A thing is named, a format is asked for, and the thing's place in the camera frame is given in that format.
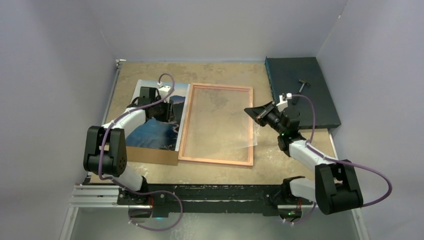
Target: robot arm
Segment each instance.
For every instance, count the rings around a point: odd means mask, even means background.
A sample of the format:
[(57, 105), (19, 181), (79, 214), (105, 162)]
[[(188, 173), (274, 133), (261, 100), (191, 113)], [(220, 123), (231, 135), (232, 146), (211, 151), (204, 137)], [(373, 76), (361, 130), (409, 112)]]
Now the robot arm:
[[(162, 99), (171, 91), (171, 87), (163, 86), (158, 83), (159, 88), (145, 87), (140, 88), (140, 94), (125, 109), (124, 113), (128, 114), (117, 122), (113, 122), (113, 126), (108, 136), (108, 151), (103, 156), (103, 173), (105, 177), (111, 177), (112, 180), (123, 186), (133, 190), (140, 191), (143, 182), (146, 179), (137, 174), (130, 167), (127, 167), (127, 151), (125, 139), (140, 125), (144, 124), (150, 118), (156, 118), (161, 122), (169, 122), (173, 119), (173, 102), (170, 97), (164, 99), (163, 102), (141, 109), (132, 111), (143, 105), (151, 104), (158, 99)], [(92, 126), (87, 131), (87, 139), (85, 143), (84, 169), (98, 174), (100, 146), (102, 143), (105, 129), (112, 124), (112, 121), (99, 126)]]
[(281, 95), (280, 103), (245, 108), (244, 111), (264, 127), (269, 125), (278, 132), (278, 146), (311, 171), (315, 181), (304, 177), (287, 178), (282, 184), (282, 197), (301, 197), (317, 203), (326, 215), (360, 208), (363, 198), (355, 169), (352, 166), (326, 160), (327, 156), (310, 145), (299, 133), (300, 113), (288, 106), (291, 94)]

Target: black platform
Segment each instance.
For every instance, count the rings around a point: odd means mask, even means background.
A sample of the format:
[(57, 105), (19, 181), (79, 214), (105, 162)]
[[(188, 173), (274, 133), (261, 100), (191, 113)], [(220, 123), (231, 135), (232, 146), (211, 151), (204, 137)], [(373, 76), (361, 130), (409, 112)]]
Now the black platform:
[[(327, 87), (320, 65), (315, 57), (266, 58), (266, 71), (273, 100), (278, 103), (282, 93), (296, 94), (300, 80), (310, 83), (302, 94), (310, 98), (316, 114), (315, 127), (318, 129), (337, 128), (341, 125), (339, 115)], [(300, 129), (312, 128), (312, 110), (306, 99), (300, 98), (295, 105), (300, 112)]]

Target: gray wall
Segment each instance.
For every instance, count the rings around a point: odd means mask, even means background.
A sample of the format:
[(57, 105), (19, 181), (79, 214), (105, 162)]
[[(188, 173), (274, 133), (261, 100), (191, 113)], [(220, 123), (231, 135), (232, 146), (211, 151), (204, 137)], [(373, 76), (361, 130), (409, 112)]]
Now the gray wall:
[[(342, 158), (386, 173), (393, 193), (363, 209), (373, 240), (424, 238), (424, 2), (350, 0), (318, 55)], [(357, 171), (365, 201), (387, 186)]]
[(0, 239), (58, 239), (114, 58), (83, 0), (0, 3)]
[(347, 0), (88, 0), (116, 58), (315, 56)]

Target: tabletop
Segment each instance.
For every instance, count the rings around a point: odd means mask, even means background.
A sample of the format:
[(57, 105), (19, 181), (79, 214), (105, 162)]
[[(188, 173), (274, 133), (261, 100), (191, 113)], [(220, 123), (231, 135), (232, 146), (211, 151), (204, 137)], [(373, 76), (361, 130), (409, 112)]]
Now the tabletop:
[[(126, 109), (139, 79), (156, 81), (162, 73), (172, 74), (177, 83), (253, 87), (254, 106), (272, 101), (267, 71), (262, 62), (125, 62), (116, 83), (106, 122), (118, 117)], [(307, 139), (311, 135), (311, 130), (300, 132)], [(257, 145), (253, 149), (253, 167), (183, 161), (177, 166), (128, 162), (128, 167), (145, 176), (148, 183), (155, 184), (281, 184), (283, 179), (295, 176), (305, 176), (313, 180), (313, 172), (280, 151), (277, 134), (272, 128), (268, 126), (259, 128), (256, 141)], [(327, 129), (315, 130), (312, 145), (334, 157)], [(97, 175), (93, 175), (90, 182), (102, 181)]]

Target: mountain photo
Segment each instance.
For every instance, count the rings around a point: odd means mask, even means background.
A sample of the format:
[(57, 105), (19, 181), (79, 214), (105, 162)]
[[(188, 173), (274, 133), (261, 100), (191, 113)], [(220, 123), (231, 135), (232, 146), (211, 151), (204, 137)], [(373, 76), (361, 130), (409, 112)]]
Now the mountain photo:
[[(171, 82), (164, 82), (165, 86), (171, 86)], [(138, 80), (135, 87), (133, 99), (140, 95), (140, 87), (157, 88), (156, 81)], [(171, 122), (158, 121), (155, 118), (146, 119), (144, 124), (138, 126), (125, 141), (130, 147), (176, 150), (177, 140), (179, 138), (180, 124), (183, 115), (185, 114), (184, 104), (186, 101), (185, 95), (188, 94), (188, 83), (176, 83), (175, 91), (172, 93), (170, 100), (173, 101), (173, 113), (175, 119)]]

